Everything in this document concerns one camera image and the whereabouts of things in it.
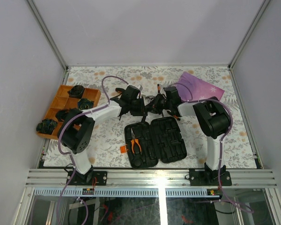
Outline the black handled screwdriver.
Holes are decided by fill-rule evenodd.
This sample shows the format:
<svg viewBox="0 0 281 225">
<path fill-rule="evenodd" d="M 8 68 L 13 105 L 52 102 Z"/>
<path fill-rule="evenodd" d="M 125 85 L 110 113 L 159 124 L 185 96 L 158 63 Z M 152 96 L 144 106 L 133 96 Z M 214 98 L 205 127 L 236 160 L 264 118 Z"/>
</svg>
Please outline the black handled screwdriver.
<svg viewBox="0 0 281 225">
<path fill-rule="evenodd" d="M 122 94 L 123 92 L 125 92 L 125 89 L 123 88 L 116 88 L 115 91 L 119 94 Z"/>
</svg>

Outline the small claw hammer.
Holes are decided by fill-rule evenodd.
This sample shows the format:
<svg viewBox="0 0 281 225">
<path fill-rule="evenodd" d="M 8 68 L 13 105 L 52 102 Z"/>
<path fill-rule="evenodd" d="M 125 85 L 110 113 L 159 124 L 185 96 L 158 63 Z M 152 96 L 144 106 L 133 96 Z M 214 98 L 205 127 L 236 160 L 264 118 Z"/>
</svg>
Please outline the small claw hammer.
<svg viewBox="0 0 281 225">
<path fill-rule="evenodd" d="M 143 99 L 144 107 L 143 107 L 143 116 L 141 119 L 141 123 L 145 123 L 146 117 L 148 115 L 148 112 L 151 108 L 152 102 L 155 99 L 153 95 L 142 95 L 141 98 Z"/>
</svg>

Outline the orange handled pliers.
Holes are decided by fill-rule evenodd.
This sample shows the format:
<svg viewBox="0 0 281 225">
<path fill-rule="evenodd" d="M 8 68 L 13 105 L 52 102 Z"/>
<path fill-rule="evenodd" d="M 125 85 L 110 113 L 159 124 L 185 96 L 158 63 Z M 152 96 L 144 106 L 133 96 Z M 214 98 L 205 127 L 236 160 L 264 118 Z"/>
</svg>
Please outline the orange handled pliers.
<svg viewBox="0 0 281 225">
<path fill-rule="evenodd" d="M 131 150 L 132 150 L 132 153 L 135 154 L 135 150 L 134 150 L 135 146 L 138 146 L 139 153 L 141 153 L 142 152 L 142 148 L 141 148 L 139 139 L 136 138 L 135 133 L 134 133 L 132 128 L 131 128 L 131 136 L 132 136 L 132 139 L 131 139 Z"/>
</svg>

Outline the black plastic tool case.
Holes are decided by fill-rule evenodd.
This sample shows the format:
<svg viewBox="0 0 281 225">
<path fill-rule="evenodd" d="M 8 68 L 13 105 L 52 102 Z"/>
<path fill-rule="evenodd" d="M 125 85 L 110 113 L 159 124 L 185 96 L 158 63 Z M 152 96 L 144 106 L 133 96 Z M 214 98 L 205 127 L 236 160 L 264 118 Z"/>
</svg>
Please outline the black plastic tool case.
<svg viewBox="0 0 281 225">
<path fill-rule="evenodd" d="M 138 146 L 131 150 L 131 129 L 139 139 L 142 152 Z M 187 156 L 184 139 L 175 118 L 163 117 L 154 119 L 151 123 L 137 122 L 124 128 L 126 150 L 130 165 L 133 169 L 147 169 L 164 164 L 180 161 Z"/>
</svg>

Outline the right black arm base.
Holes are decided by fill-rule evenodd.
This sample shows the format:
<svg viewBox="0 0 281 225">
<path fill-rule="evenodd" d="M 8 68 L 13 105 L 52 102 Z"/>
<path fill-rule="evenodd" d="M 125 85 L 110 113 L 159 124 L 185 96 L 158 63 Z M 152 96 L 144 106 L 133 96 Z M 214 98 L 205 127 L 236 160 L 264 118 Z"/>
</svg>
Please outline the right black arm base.
<svg viewBox="0 0 281 225">
<path fill-rule="evenodd" d="M 219 186 L 218 170 L 189 169 L 191 186 Z M 231 175 L 226 170 L 226 166 L 220 169 L 220 182 L 223 187 L 232 186 Z"/>
</svg>

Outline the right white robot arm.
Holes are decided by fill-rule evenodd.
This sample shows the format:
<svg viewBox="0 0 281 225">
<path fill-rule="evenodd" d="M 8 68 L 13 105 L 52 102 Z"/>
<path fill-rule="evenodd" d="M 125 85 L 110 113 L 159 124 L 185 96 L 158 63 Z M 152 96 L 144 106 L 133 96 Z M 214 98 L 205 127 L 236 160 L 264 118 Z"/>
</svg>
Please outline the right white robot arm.
<svg viewBox="0 0 281 225">
<path fill-rule="evenodd" d="M 204 173 L 205 182 L 214 185 L 221 179 L 219 170 L 223 163 L 223 139 L 230 132 L 233 125 L 231 112 L 225 104 L 215 96 L 200 100 L 182 101 L 175 86 L 164 88 L 165 94 L 161 93 L 161 87 L 157 85 L 157 95 L 151 101 L 152 112 L 167 113 L 180 119 L 184 116 L 195 116 L 204 135 L 207 137 L 207 160 Z"/>
</svg>

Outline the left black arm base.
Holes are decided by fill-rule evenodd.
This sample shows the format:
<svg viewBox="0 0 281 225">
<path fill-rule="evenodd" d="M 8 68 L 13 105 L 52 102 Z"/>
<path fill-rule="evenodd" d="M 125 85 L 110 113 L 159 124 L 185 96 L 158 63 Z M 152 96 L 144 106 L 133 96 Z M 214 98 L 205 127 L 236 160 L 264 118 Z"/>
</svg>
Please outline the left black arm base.
<svg viewBox="0 0 281 225">
<path fill-rule="evenodd" d="M 86 174 L 75 172 L 73 178 L 69 182 L 72 186 L 106 186 L 106 171 L 89 171 Z"/>
</svg>

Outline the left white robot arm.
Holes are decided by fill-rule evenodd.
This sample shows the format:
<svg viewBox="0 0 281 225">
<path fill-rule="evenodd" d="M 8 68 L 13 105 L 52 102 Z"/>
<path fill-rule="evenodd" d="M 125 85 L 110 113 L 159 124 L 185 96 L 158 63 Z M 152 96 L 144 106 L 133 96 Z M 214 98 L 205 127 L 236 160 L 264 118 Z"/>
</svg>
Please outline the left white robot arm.
<svg viewBox="0 0 281 225">
<path fill-rule="evenodd" d="M 144 98 L 141 96 L 142 87 L 127 85 L 119 97 L 112 97 L 105 105 L 80 111 L 71 109 L 57 136 L 58 148 L 61 154 L 69 155 L 77 173 L 77 180 L 88 185 L 93 180 L 90 171 L 86 148 L 89 145 L 93 129 L 106 120 L 121 117 L 126 113 L 132 116 L 145 116 Z"/>
</svg>

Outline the dark rolled band middle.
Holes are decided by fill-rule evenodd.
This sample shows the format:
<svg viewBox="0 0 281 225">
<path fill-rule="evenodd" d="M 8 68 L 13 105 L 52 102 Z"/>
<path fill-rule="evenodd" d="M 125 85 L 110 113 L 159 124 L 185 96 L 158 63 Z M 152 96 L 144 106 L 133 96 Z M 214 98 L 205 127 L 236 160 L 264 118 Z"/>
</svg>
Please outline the dark rolled band middle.
<svg viewBox="0 0 281 225">
<path fill-rule="evenodd" d="M 87 98 L 81 98 L 77 103 L 79 110 L 87 110 L 91 109 L 94 106 L 94 102 L 87 99 Z"/>
</svg>

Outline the dark rolled band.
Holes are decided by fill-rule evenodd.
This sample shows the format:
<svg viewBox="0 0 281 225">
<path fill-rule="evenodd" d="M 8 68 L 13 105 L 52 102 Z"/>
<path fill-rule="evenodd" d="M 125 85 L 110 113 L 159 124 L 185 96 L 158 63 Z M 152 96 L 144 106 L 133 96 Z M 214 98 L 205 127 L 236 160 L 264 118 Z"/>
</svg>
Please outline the dark rolled band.
<svg viewBox="0 0 281 225">
<path fill-rule="evenodd" d="M 76 85 L 72 89 L 70 89 L 67 93 L 69 94 L 70 98 L 77 98 L 81 99 L 85 88 L 82 85 Z"/>
<path fill-rule="evenodd" d="M 87 99 L 87 98 L 81 98 L 77 103 L 79 110 L 87 110 L 91 109 L 94 106 L 94 102 Z"/>
<path fill-rule="evenodd" d="M 65 118 L 67 117 L 69 112 L 69 109 L 62 109 L 59 110 L 56 114 L 55 114 L 55 118 L 58 120 L 58 122 L 63 122 L 65 120 Z"/>
</svg>

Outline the dark rolled band top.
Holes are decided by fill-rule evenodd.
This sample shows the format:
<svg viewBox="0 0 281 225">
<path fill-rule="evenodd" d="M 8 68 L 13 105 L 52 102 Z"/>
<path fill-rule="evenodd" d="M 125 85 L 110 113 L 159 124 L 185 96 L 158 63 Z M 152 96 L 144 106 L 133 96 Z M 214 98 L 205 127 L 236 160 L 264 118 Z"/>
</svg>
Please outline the dark rolled band top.
<svg viewBox="0 0 281 225">
<path fill-rule="evenodd" d="M 76 85 L 72 89 L 70 89 L 67 93 L 69 94 L 70 98 L 77 98 L 81 99 L 85 88 L 82 85 Z"/>
</svg>

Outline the orange compartment tray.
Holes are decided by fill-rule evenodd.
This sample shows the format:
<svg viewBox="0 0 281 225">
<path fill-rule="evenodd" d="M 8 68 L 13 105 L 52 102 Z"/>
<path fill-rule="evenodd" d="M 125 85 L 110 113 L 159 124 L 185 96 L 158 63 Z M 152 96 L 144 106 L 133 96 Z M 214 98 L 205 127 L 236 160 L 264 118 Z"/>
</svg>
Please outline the orange compartment tray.
<svg viewBox="0 0 281 225">
<path fill-rule="evenodd" d="M 63 122 L 58 122 L 58 120 L 55 118 L 55 114 L 62 109 L 73 109 L 73 108 L 77 108 L 77 103 L 80 99 L 77 98 L 71 98 L 69 97 L 69 94 L 67 93 L 70 89 L 72 89 L 73 86 L 69 86 L 69 85 L 61 85 L 50 105 L 50 107 L 48 108 L 46 115 L 44 116 L 44 119 L 52 119 L 55 120 L 58 125 L 57 127 L 54 129 L 53 133 L 51 135 L 46 135 L 46 134 L 42 134 L 37 132 L 37 134 L 39 136 L 41 136 L 42 138 L 48 138 L 48 139 L 55 139 L 57 140 L 58 137 L 58 132 L 63 124 Z M 101 92 L 98 89 L 91 89 L 91 88 L 85 88 L 85 91 L 83 93 L 82 98 L 87 98 L 91 101 L 94 102 L 94 106 L 96 107 L 98 105 L 99 102 L 99 98 L 101 96 Z"/>
</svg>

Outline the dark rolled band lower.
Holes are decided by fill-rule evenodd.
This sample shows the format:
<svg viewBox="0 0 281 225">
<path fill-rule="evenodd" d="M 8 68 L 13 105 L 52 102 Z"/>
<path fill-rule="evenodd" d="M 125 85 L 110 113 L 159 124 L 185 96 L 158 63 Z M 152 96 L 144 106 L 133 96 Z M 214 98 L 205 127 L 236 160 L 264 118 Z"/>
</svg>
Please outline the dark rolled band lower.
<svg viewBox="0 0 281 225">
<path fill-rule="evenodd" d="M 56 114 L 55 114 L 55 118 L 58 120 L 58 122 L 63 122 L 65 120 L 65 118 L 67 117 L 69 112 L 69 109 L 62 109 L 59 110 Z"/>
</svg>

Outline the dark rolled band outside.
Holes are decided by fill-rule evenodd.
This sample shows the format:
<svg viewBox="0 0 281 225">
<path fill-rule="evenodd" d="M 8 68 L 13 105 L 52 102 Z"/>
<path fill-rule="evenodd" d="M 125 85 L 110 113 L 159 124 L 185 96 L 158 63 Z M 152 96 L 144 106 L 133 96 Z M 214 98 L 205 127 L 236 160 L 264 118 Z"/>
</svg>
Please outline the dark rolled band outside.
<svg viewBox="0 0 281 225">
<path fill-rule="evenodd" d="M 38 123 L 36 131 L 42 134 L 51 135 L 57 125 L 58 123 L 55 120 L 44 119 L 42 122 Z"/>
</svg>

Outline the aluminium front rail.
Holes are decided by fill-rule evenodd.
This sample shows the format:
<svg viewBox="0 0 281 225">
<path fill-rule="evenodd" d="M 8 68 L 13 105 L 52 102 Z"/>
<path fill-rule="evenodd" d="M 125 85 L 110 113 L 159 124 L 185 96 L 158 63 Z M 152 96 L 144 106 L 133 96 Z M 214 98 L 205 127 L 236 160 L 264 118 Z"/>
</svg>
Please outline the aluminium front rail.
<svg viewBox="0 0 281 225">
<path fill-rule="evenodd" d="M 246 189 L 263 189 L 268 198 L 278 194 L 277 183 L 271 170 L 230 169 L 226 178 L 231 186 L 223 190 L 232 197 L 242 196 Z M 31 169 L 26 180 L 24 196 L 116 196 L 116 197 L 207 197 L 208 191 L 218 185 L 194 186 L 196 177 L 186 169 L 180 170 L 130 170 L 108 169 L 104 185 L 75 186 L 67 184 L 67 172 L 63 169 Z"/>
</svg>

